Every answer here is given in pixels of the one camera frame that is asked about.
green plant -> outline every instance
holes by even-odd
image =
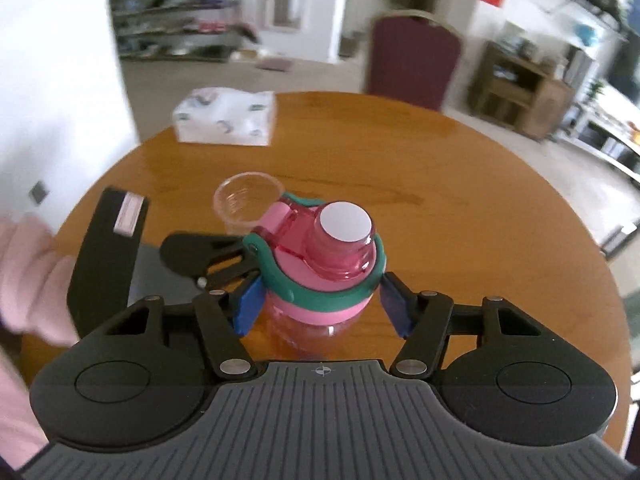
[[[599,95],[604,93],[604,87],[606,83],[602,79],[594,79],[591,81],[591,85],[589,86],[589,91],[584,99],[585,103],[591,103],[593,100]]]

white tissue pack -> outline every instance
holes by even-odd
[[[200,88],[174,110],[174,129],[180,142],[268,146],[275,111],[273,92]]]

wall outlet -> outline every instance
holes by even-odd
[[[31,188],[31,191],[29,192],[29,198],[33,200],[33,203],[35,205],[40,205],[48,194],[49,190],[47,190],[43,181],[39,180],[36,182],[35,186]]]

chair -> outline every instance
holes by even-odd
[[[462,38],[419,10],[398,10],[373,27],[365,92],[440,110]]]

cup rim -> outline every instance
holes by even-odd
[[[230,184],[231,182],[246,176],[259,176],[264,178],[265,180],[269,180],[272,184],[275,185],[276,188],[278,188],[278,190],[280,191],[279,193],[280,196],[284,193],[284,186],[282,185],[282,183],[273,175],[270,175],[269,173],[263,173],[261,171],[244,171],[242,173],[237,173],[233,176],[230,176],[229,178],[226,178],[225,180],[222,181],[222,183],[220,183],[220,185],[216,189],[216,192],[213,194],[213,211],[220,217],[220,219],[225,224],[234,224],[234,225],[239,225],[244,227],[254,227],[260,220],[259,218],[255,220],[234,220],[229,218],[229,216],[226,215],[223,211],[223,207],[225,203],[225,199],[222,198],[223,188],[227,184]]]

